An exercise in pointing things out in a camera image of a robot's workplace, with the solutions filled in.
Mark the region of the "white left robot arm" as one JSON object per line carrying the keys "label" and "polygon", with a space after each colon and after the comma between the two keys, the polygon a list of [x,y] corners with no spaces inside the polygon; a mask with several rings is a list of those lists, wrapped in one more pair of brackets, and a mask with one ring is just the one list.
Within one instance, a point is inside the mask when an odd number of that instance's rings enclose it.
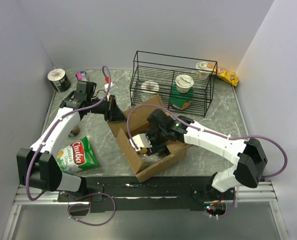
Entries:
{"label": "white left robot arm", "polygon": [[85,178],[62,172],[56,162],[62,142],[88,113],[102,114],[106,122],[127,120],[115,96],[94,98],[95,88],[94,82],[78,81],[76,90],[61,102],[56,117],[43,135],[31,147],[18,151],[16,161],[21,185],[49,192],[68,191],[76,201],[87,197]]}

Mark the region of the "brown cardboard box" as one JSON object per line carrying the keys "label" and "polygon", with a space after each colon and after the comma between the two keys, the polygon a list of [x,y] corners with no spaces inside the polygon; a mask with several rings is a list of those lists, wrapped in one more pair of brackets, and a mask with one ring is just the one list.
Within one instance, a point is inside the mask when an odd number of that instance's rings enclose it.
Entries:
{"label": "brown cardboard box", "polygon": [[[141,107],[134,111],[130,117],[129,129],[132,136],[143,133],[152,128],[147,121],[147,117],[156,109],[156,107]],[[167,170],[172,165],[181,161],[188,148],[189,144],[180,141],[167,141],[166,149],[169,151],[165,157],[159,159],[150,166],[145,166],[140,155],[132,147],[129,141],[126,122],[109,122],[111,132],[113,133],[119,148],[122,150],[130,167],[136,175],[139,182],[144,182],[158,173]]]}

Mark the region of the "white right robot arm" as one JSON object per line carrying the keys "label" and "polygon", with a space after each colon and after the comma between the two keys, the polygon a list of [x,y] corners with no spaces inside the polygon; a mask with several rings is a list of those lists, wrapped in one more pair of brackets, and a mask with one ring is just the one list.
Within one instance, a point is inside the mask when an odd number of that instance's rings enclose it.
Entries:
{"label": "white right robot arm", "polygon": [[232,163],[230,168],[212,175],[207,186],[210,198],[219,199],[224,192],[240,185],[258,187],[268,161],[256,138],[233,139],[183,115],[173,119],[161,109],[154,110],[147,121],[153,127],[150,140],[179,141],[201,147]]}

